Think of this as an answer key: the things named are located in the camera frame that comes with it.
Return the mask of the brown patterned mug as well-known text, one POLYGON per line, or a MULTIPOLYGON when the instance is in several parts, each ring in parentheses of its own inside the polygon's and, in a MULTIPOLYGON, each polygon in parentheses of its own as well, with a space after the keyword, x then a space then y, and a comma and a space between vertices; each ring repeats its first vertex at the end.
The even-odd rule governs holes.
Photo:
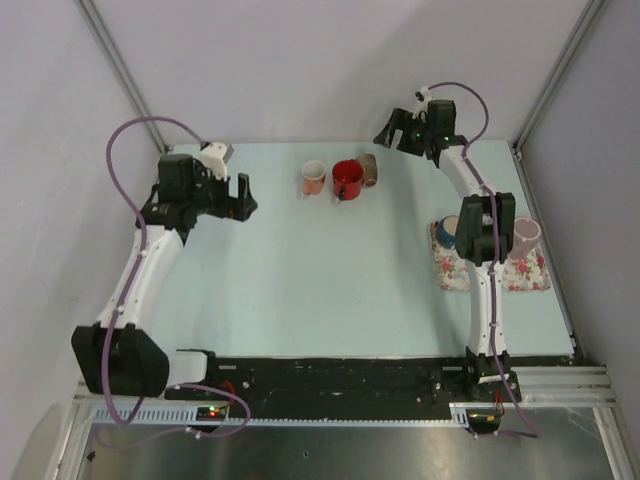
POLYGON ((362 183, 366 188, 375 186, 378 182, 378 168, 376 157, 371 153, 363 153, 356 160, 363 169, 362 183))

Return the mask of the red mug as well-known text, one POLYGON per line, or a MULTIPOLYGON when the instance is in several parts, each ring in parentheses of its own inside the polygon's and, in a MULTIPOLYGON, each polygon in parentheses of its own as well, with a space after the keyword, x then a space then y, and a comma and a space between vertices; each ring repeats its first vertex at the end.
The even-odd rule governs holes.
POLYGON ((364 169, 355 159, 342 160, 332 168, 333 192, 339 201, 357 198, 363 185, 364 169))

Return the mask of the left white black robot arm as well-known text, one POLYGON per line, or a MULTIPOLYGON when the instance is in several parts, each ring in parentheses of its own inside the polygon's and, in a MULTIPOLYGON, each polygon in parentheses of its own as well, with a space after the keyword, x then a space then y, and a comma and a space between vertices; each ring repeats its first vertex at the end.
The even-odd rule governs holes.
POLYGON ((257 208, 247 175, 238 175, 235 195, 229 192, 232 152, 228 144, 205 143, 195 155, 159 159, 158 180, 137 211, 134 244, 116 289, 98 319, 72 334, 91 393, 158 397, 183 383, 201 399, 220 391, 222 376, 208 366, 208 354, 180 340, 185 324, 162 325, 155 313, 171 266, 198 218, 244 222, 257 208))

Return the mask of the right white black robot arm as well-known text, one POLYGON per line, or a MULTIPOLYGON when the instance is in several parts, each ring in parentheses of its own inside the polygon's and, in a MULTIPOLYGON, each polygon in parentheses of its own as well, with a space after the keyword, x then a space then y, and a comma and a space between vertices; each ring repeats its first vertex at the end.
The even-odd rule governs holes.
POLYGON ((449 179, 462 203, 455 250, 466 263, 471 327, 462 373, 454 384, 472 400, 521 400, 510 370, 502 322, 502 275, 514 243, 515 197, 497 192, 469 156, 470 142, 455 133, 456 106, 430 100, 417 113, 392 110, 374 143, 424 156, 449 179))

